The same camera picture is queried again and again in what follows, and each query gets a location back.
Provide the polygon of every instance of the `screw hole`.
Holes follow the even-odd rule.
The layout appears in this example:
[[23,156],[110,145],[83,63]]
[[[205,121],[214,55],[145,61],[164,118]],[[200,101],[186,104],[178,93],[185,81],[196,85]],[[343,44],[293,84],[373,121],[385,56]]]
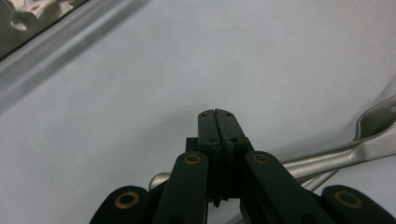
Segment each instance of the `screw hole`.
[[268,161],[270,161],[270,158],[266,155],[263,154],[255,154],[253,156],[254,161],[256,161],[257,163],[261,163],[261,164],[265,164]]
[[363,202],[358,196],[347,191],[337,191],[334,193],[334,197],[335,200],[337,200],[340,204],[343,204],[346,207],[358,209],[363,206]]
[[119,209],[127,209],[135,206],[139,201],[139,195],[134,191],[123,192],[117,197],[115,204]]
[[197,155],[188,155],[184,158],[184,162],[186,162],[187,164],[197,164],[201,161],[201,157],[197,156]]

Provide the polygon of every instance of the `white table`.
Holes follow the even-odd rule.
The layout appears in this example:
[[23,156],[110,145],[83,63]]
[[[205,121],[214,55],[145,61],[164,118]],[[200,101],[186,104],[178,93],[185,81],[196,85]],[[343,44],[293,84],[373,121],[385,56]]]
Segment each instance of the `white table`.
[[[89,223],[114,189],[170,171],[210,108],[281,160],[351,141],[396,94],[395,21],[390,0],[152,1],[0,115],[0,222]],[[396,216],[395,170],[390,157],[327,185]],[[238,212],[222,203],[209,223]]]

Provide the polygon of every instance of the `black plastic part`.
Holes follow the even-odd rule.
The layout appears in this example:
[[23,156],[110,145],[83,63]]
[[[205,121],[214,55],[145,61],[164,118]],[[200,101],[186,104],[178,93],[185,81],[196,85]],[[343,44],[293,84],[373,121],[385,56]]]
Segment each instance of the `black plastic part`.
[[116,189],[96,211],[91,224],[146,223],[148,205],[149,193],[145,189],[133,186]]
[[324,189],[321,203],[337,223],[396,223],[396,219],[390,213],[369,197],[345,186]]
[[206,223],[207,174],[206,155],[178,156],[152,223]]
[[[253,150],[235,116],[225,110],[206,110],[198,115],[198,151],[209,166],[209,197],[215,206],[221,200],[239,198],[244,155]],[[195,148],[188,139],[186,151]]]
[[269,223],[334,223],[274,156],[253,151],[245,159],[243,196],[256,200]]
[[207,202],[240,198],[245,223],[396,224],[386,210],[357,190],[334,186],[322,197],[305,190],[271,154],[254,151],[235,116],[207,110],[198,116],[198,138],[169,180],[150,192],[124,187],[112,192],[91,224],[206,223]]
[[213,200],[213,204],[218,207],[221,201],[224,155],[213,110],[206,110],[198,115],[198,150],[210,160],[208,195]]

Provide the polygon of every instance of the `black mechanical arm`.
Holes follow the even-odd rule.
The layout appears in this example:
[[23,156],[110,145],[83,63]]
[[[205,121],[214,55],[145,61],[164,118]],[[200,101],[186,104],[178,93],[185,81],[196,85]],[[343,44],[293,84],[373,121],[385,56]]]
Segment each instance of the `black mechanical arm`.
[[197,138],[187,138],[170,178],[145,189],[112,192],[91,224],[206,223],[208,202],[240,199],[246,223],[396,223],[364,194],[332,186],[318,196],[300,186],[271,154],[255,151],[235,116],[207,110],[198,116]]

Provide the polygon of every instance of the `silver metal part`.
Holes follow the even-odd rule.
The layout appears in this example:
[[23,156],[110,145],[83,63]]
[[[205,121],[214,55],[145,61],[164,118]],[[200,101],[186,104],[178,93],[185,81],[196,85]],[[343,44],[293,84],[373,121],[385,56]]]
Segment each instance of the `silver metal part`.
[[155,175],[149,181],[148,189],[152,190],[155,189],[157,186],[161,185],[161,183],[165,182],[169,179],[171,173],[160,173]]
[[0,0],[0,59],[87,0]]
[[[2,61],[0,52],[0,114],[43,80],[54,75],[57,69],[75,58],[121,21],[135,14],[148,1],[86,1]],[[1,7],[8,2],[8,0],[0,0],[0,51],[7,50],[5,45],[11,47],[14,46],[14,42],[17,43],[15,36],[9,37],[4,30],[6,27],[9,28],[11,19],[8,16],[13,15],[12,10],[5,12],[9,7]],[[67,2],[75,4],[77,0]],[[42,15],[40,18],[44,20],[47,17]]]
[[[314,190],[339,169],[396,154],[396,96],[373,106],[361,115],[352,143],[297,160],[283,162],[301,185]],[[166,181],[170,173],[155,175],[149,189]]]

